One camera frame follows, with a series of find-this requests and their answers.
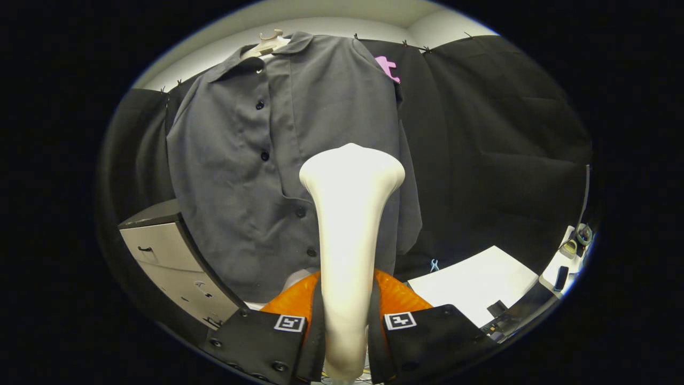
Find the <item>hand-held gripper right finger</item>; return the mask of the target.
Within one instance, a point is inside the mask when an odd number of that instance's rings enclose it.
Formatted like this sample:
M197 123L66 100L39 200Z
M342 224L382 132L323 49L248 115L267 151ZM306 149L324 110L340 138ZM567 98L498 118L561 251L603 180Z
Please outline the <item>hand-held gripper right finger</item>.
M491 357L498 344L454 305L429 304L376 269L367 329L373 383L438 384Z

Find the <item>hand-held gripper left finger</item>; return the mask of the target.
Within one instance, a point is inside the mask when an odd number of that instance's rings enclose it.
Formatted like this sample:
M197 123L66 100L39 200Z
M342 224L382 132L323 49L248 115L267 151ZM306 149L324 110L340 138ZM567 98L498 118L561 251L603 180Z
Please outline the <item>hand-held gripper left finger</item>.
M327 346L320 278L310 274L260 310L237 310L207 333L202 352L255 383L318 382Z

